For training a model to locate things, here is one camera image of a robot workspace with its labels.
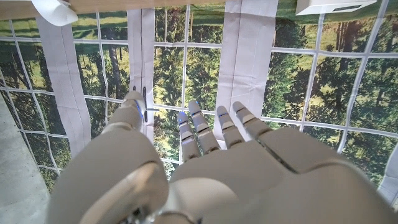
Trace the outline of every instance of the gray floor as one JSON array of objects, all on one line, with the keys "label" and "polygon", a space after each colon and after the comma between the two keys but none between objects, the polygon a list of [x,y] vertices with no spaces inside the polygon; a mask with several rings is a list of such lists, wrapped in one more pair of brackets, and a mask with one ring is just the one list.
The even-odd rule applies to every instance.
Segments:
[{"label": "gray floor", "polygon": [[44,180],[0,96],[0,223],[44,223]]}]

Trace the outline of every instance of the white robotic arm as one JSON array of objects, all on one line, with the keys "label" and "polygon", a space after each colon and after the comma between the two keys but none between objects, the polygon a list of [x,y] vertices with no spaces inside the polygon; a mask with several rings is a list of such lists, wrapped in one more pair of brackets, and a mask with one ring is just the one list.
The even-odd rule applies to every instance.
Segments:
[{"label": "white robotic arm", "polygon": [[253,140],[245,142],[217,109],[228,150],[220,147],[196,101],[178,115],[183,161],[167,182],[138,130],[145,110],[130,92],[107,127],[62,172],[49,223],[397,223],[357,168],[299,131],[272,130],[240,102],[233,109]]}]

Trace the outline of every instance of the white device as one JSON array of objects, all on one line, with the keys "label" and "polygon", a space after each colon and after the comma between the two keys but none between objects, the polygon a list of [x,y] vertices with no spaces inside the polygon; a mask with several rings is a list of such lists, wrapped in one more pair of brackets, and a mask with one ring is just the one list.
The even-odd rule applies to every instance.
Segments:
[{"label": "white device", "polygon": [[298,0],[296,15],[353,12],[377,0]]}]

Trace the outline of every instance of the white tape strip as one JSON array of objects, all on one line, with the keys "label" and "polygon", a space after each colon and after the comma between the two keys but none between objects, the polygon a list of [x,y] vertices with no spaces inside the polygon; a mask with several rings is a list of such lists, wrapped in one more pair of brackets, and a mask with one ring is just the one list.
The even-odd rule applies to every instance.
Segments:
[{"label": "white tape strip", "polygon": [[45,60],[61,122],[67,133],[72,157],[91,141],[88,114],[71,25],[57,27],[37,17]]},{"label": "white tape strip", "polygon": [[[127,11],[128,42],[130,55],[130,90],[143,94],[146,88],[147,108],[154,107],[154,45],[155,9],[134,9]],[[144,134],[154,141],[154,112],[147,112]]]},{"label": "white tape strip", "polygon": [[[216,107],[223,105],[232,112],[232,104],[240,101],[261,116],[277,5],[277,0],[226,2]],[[238,119],[231,117],[248,139]],[[223,139],[218,125],[215,136]]]}]

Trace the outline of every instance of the grass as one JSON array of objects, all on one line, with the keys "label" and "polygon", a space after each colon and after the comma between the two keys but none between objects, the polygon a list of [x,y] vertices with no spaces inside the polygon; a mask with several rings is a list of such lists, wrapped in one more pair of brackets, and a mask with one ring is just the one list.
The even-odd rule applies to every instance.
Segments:
[{"label": "grass", "polygon": [[191,5],[193,26],[223,26],[225,3]]},{"label": "grass", "polygon": [[0,37],[12,37],[8,21],[0,21]]}]

